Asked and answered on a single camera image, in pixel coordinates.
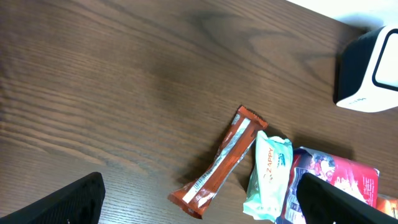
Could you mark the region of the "small orange tissue pack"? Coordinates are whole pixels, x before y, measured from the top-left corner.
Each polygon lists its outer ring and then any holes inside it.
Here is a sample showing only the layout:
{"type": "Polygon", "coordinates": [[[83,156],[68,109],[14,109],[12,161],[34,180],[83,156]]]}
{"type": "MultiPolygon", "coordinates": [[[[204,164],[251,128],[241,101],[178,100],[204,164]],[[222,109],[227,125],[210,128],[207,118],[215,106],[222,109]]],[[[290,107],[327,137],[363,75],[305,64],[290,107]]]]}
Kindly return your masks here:
{"type": "Polygon", "coordinates": [[[398,219],[397,199],[394,197],[379,194],[377,196],[376,209],[395,219],[398,219]]]}

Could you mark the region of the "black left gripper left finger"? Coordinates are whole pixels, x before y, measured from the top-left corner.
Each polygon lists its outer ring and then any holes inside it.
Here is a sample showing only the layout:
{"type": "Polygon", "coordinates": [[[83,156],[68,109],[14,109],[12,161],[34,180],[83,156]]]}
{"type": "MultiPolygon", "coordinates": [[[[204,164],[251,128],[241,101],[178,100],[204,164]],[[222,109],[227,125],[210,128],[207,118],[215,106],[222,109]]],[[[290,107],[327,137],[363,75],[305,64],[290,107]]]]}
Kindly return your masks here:
{"type": "Polygon", "coordinates": [[[92,172],[1,218],[1,224],[97,224],[105,198],[103,176],[92,172]]]}

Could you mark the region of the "red purple pad package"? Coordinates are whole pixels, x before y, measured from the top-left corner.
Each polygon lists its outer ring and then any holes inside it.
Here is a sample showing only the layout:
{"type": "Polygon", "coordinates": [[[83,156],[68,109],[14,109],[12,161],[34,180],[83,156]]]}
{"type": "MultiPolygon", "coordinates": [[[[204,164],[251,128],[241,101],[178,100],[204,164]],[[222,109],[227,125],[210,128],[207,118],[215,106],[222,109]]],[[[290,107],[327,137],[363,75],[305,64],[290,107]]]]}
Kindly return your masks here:
{"type": "Polygon", "coordinates": [[[294,149],[293,155],[284,207],[277,223],[305,223],[297,200],[297,186],[307,172],[376,207],[379,179],[376,168],[303,146],[294,149]]]}

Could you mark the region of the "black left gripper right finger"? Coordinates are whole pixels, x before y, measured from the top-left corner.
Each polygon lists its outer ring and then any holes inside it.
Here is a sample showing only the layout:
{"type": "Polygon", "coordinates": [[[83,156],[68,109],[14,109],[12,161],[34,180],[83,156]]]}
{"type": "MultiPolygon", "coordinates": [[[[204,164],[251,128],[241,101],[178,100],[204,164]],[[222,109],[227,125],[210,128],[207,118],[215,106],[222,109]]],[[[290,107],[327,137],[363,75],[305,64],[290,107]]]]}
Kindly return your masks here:
{"type": "Polygon", "coordinates": [[[311,173],[299,180],[297,200],[307,224],[397,224],[395,218],[311,173]]]}

